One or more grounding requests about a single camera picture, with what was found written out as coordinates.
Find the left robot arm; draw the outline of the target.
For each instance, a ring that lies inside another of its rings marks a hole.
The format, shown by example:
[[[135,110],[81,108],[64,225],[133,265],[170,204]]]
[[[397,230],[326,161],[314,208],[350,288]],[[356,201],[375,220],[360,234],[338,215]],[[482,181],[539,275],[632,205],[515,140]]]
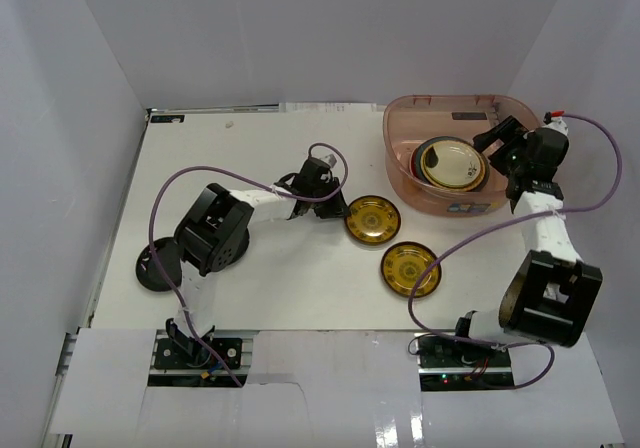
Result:
[[[227,190],[212,183],[201,192],[174,232],[181,268],[177,286],[181,313],[166,322],[177,355],[188,366],[202,366],[211,355],[211,342],[204,336],[214,325],[197,312],[204,302],[204,281],[244,256],[251,225],[291,220],[308,211],[323,220],[347,216],[340,180],[332,173],[335,163],[332,155],[309,156],[299,172],[265,190]]]

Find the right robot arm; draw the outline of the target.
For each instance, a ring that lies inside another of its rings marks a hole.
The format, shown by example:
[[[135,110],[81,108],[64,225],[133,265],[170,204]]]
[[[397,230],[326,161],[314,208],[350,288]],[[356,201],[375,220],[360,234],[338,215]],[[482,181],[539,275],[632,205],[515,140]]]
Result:
[[[526,256],[499,307],[470,311],[458,320],[453,358],[472,367],[488,353],[486,341],[533,340],[563,347],[576,344],[602,285],[599,268],[574,248],[561,210],[564,195],[554,176],[569,148],[568,127],[559,111],[529,131],[513,116],[474,137],[490,165],[507,179],[506,197],[520,220]]]

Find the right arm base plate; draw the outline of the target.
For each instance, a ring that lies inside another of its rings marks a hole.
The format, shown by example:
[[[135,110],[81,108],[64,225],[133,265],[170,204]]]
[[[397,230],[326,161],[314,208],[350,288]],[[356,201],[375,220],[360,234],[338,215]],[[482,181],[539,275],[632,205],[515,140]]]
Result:
[[[422,392],[470,392],[515,386],[508,352],[421,334],[407,346],[416,358]]]

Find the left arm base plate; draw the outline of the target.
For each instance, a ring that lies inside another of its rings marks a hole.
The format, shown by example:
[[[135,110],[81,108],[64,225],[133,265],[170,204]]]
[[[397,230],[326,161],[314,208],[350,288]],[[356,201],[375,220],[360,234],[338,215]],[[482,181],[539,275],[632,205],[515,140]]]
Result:
[[[238,337],[208,337],[209,345],[221,356],[240,384],[207,350],[201,348],[190,359],[168,338],[156,340],[147,385],[168,388],[240,388],[247,379],[249,360],[245,341]]]

